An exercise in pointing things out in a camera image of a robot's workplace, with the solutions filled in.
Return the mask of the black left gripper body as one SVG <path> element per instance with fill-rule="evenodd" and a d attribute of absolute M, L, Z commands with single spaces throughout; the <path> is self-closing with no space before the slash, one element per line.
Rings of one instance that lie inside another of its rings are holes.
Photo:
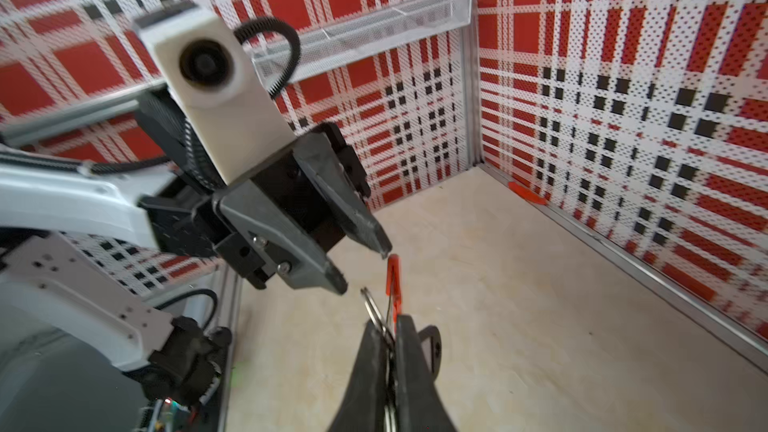
<path fill-rule="evenodd" d="M 320 123 L 309 132 L 315 131 L 334 131 L 343 137 L 333 122 Z M 255 248 L 217 212 L 218 193 L 251 181 L 287 212 L 328 256 L 347 236 L 294 159 L 293 149 L 298 138 L 219 191 L 204 192 L 183 174 L 157 195 L 141 197 L 138 206 L 148 216 L 159 250 L 179 256 L 221 258 L 254 288 L 265 289 L 268 280 L 278 275 L 267 270 Z"/>

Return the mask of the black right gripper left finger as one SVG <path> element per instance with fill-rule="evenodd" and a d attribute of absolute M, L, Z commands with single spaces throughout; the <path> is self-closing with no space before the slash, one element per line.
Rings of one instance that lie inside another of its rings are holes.
<path fill-rule="evenodd" d="M 362 334 L 352 372 L 328 431 L 385 430 L 389 348 L 369 321 Z"/>

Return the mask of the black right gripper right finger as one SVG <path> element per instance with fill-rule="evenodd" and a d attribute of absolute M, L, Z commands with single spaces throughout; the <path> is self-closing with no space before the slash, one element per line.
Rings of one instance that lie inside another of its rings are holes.
<path fill-rule="evenodd" d="M 399 431 L 456 431 L 427 367 L 413 318 L 396 322 L 395 399 Z"/>

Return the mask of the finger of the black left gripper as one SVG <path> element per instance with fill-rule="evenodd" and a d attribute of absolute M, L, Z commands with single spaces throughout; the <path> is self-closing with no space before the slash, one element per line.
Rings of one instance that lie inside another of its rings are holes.
<path fill-rule="evenodd" d="M 345 236 L 388 257 L 393 246 L 366 205 L 370 187 L 353 147 L 334 131 L 315 131 L 297 139 L 293 157 Z"/>
<path fill-rule="evenodd" d="M 216 196 L 217 212 L 265 261 L 267 270 L 294 290 L 348 290 L 343 274 L 322 247 L 258 185 L 242 182 Z"/>

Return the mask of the black key tag with key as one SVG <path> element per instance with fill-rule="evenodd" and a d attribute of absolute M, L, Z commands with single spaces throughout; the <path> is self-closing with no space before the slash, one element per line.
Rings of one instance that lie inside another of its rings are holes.
<path fill-rule="evenodd" d="M 418 332 L 419 342 L 432 379 L 437 380 L 442 362 L 442 336 L 435 325 L 428 325 Z"/>

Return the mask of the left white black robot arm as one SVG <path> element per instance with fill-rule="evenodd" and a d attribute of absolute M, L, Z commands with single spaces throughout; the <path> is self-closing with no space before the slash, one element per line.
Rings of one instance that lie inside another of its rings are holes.
<path fill-rule="evenodd" d="M 231 184 L 194 168 L 201 148 L 166 91 L 138 99 L 156 159 L 87 164 L 1 156 L 1 300 L 90 345 L 151 400 L 198 411 L 217 393 L 232 341 L 221 299 L 196 317 L 147 297 L 219 260 L 257 289 L 342 294 L 329 258 L 342 239 L 381 255 L 392 245 L 366 201 L 365 171 L 339 127 L 322 122 Z"/>

